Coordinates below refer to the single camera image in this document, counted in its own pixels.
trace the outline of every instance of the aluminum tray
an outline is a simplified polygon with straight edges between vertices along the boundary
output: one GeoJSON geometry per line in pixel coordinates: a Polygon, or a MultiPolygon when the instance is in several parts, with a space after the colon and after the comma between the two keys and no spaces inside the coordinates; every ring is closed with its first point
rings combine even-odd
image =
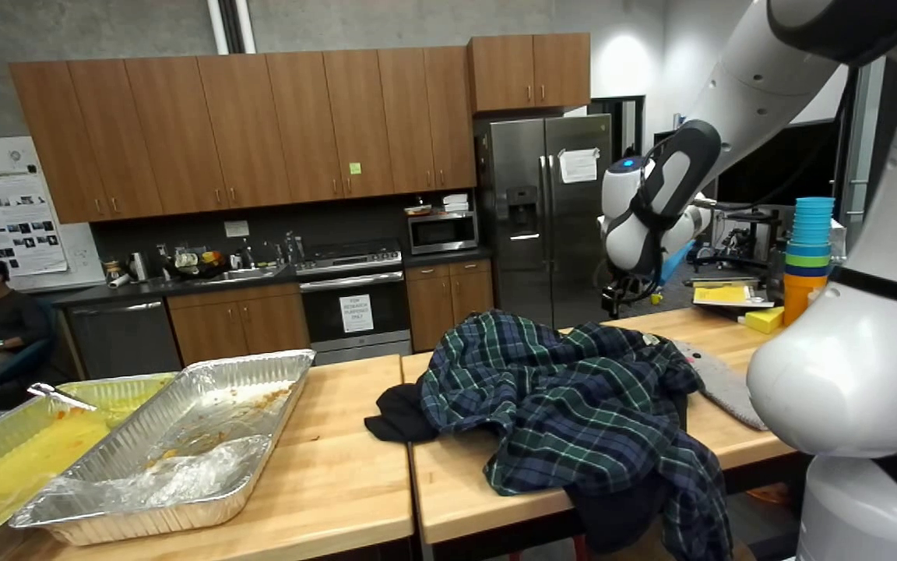
{"type": "Polygon", "coordinates": [[[258,482],[303,395],[310,361],[310,348],[290,348],[189,366],[162,395],[27,501],[11,517],[11,528],[43,528],[62,544],[94,545],[229,520],[258,482]],[[155,464],[211,455],[219,445],[236,443],[236,437],[253,437],[253,430],[269,445],[249,460],[236,460],[204,494],[175,496],[165,504],[142,504],[151,496],[165,496],[165,491],[126,499],[155,464]]]}
{"type": "MultiPolygon", "coordinates": [[[[129,417],[133,408],[140,408],[147,400],[151,400],[162,386],[171,382],[175,374],[147,374],[147,378],[110,378],[110,379],[80,379],[80,382],[62,382],[58,391],[86,400],[100,406],[102,430],[111,430],[118,422],[129,417]]],[[[62,443],[65,449],[56,449],[54,437],[58,428],[70,417],[65,417],[65,406],[51,400],[27,400],[17,408],[0,415],[0,479],[4,475],[20,475],[11,476],[10,485],[0,485],[0,528],[39,494],[39,485],[75,464],[94,443],[100,440],[79,440],[62,443]]]]}

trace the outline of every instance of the pipe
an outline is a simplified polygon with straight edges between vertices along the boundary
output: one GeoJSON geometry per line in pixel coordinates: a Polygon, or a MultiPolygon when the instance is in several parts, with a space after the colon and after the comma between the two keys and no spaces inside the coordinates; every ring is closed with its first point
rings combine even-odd
{"type": "Polygon", "coordinates": [[[204,13],[207,13],[207,29],[211,29],[211,45],[219,48],[219,52],[228,52],[222,0],[204,0],[204,13]]]}
{"type": "Polygon", "coordinates": [[[244,52],[255,52],[255,33],[253,33],[253,11],[249,0],[233,0],[236,5],[236,25],[241,25],[241,45],[244,52]]]}

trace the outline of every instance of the white robot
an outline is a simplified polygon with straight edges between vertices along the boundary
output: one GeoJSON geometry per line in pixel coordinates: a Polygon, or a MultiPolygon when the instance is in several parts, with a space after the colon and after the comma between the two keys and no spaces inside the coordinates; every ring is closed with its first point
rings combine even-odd
{"type": "MultiPolygon", "coordinates": [[[[885,120],[897,126],[897,0],[749,0],[670,157],[645,165],[631,197],[603,197],[610,265],[653,268],[699,185],[785,129],[839,66],[879,56],[885,120]]],[[[887,131],[844,268],[758,348],[747,374],[771,432],[812,455],[796,545],[807,561],[897,561],[897,129],[887,131]]]]}

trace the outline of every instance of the kitchen appliance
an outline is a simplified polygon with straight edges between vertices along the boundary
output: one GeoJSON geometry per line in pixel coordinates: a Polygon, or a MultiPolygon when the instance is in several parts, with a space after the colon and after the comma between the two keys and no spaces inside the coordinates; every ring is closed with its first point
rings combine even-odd
{"type": "Polygon", "coordinates": [[[335,247],[296,265],[315,366],[410,352],[403,251],[335,247]]]}
{"type": "Polygon", "coordinates": [[[410,255],[458,253],[479,247],[479,213],[452,203],[452,209],[409,213],[410,255]]]}
{"type": "Polygon", "coordinates": [[[118,300],[65,313],[83,378],[179,370],[165,300],[118,300]]]}
{"type": "Polygon", "coordinates": [[[497,308],[550,327],[600,321],[610,114],[479,121],[476,163],[497,308]]]}

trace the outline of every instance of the microwave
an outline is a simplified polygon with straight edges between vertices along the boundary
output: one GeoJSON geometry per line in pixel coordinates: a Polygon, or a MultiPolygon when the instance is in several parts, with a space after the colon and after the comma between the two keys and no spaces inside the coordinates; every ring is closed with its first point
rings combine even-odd
{"type": "Polygon", "coordinates": [[[458,253],[479,247],[479,217],[473,209],[409,216],[410,255],[458,253]]]}

